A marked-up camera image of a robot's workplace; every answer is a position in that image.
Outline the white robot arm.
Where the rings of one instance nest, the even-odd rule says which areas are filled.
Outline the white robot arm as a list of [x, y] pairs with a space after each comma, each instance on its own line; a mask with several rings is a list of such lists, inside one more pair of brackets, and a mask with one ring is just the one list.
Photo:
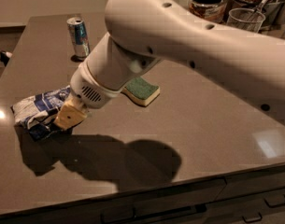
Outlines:
[[201, 19], [173, 0], [108, 0], [107, 32], [70, 80], [67, 130], [160, 60], [192, 65], [285, 126], [285, 40]]

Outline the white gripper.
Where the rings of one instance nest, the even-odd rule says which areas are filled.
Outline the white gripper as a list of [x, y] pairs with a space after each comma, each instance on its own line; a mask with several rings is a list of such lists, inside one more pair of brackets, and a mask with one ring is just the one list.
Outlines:
[[101, 86], [91, 75], [86, 63], [81, 63], [71, 77], [70, 89], [74, 96], [67, 98], [54, 121], [62, 130], [77, 126], [85, 120], [87, 107], [99, 109], [121, 92]]

